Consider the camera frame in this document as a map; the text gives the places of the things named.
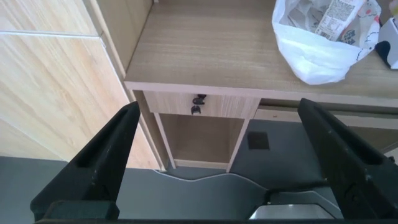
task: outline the wood grain surface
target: wood grain surface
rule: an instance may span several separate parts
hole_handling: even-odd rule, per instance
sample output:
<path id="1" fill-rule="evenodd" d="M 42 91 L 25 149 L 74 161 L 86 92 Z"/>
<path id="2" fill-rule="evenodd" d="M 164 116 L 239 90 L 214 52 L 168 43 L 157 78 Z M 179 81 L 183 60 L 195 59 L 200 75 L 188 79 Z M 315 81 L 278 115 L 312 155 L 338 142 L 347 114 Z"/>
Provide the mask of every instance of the wood grain surface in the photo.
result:
<path id="1" fill-rule="evenodd" d="M 0 119 L 0 156 L 11 156 L 31 159 L 62 160 L 57 150 L 47 149 L 9 123 Z"/>
<path id="2" fill-rule="evenodd" d="M 154 4 L 127 72 L 127 87 L 398 108 L 398 73 L 375 52 L 339 83 L 301 82 L 279 53 L 271 24 L 274 4 L 262 0 Z"/>
<path id="3" fill-rule="evenodd" d="M 152 6 L 152 0 L 96 0 L 96 2 L 126 70 Z"/>
<path id="4" fill-rule="evenodd" d="M 198 97 L 191 93 L 167 93 L 144 91 L 149 108 L 155 113 L 191 115 L 192 100 Z M 221 118 L 253 118 L 260 98 L 207 95 L 201 113 L 194 116 Z"/>
<path id="5" fill-rule="evenodd" d="M 66 161 L 129 102 L 99 37 L 2 34 L 0 72 L 0 119 Z M 143 137 L 129 167 L 158 169 Z"/>
<path id="6" fill-rule="evenodd" d="M 0 30 L 98 35 L 84 1 L 0 0 Z"/>

